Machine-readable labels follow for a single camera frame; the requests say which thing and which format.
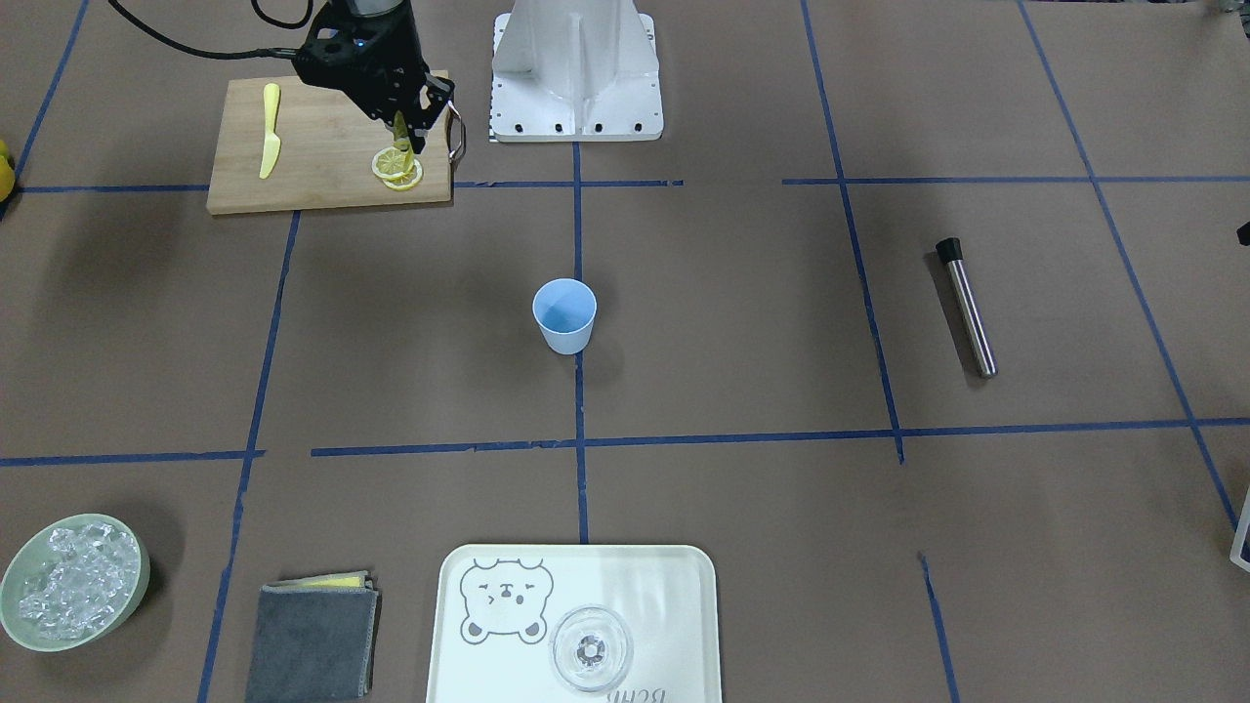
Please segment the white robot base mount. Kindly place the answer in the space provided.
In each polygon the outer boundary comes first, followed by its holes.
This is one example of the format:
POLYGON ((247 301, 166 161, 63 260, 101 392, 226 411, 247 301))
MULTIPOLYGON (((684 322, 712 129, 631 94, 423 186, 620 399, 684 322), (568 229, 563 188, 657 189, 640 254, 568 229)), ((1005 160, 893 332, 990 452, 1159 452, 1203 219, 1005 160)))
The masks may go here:
POLYGON ((662 138, 655 23, 638 4, 518 1, 492 40, 492 143, 662 138))

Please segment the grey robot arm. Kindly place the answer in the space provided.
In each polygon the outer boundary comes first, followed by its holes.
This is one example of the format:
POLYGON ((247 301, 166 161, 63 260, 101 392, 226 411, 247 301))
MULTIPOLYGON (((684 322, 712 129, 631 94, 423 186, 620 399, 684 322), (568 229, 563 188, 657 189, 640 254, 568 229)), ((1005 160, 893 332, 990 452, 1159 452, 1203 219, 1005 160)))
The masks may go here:
POLYGON ((406 138, 414 155, 454 98, 454 83, 432 73, 410 1, 345 1, 350 23, 348 95, 362 114, 406 138))

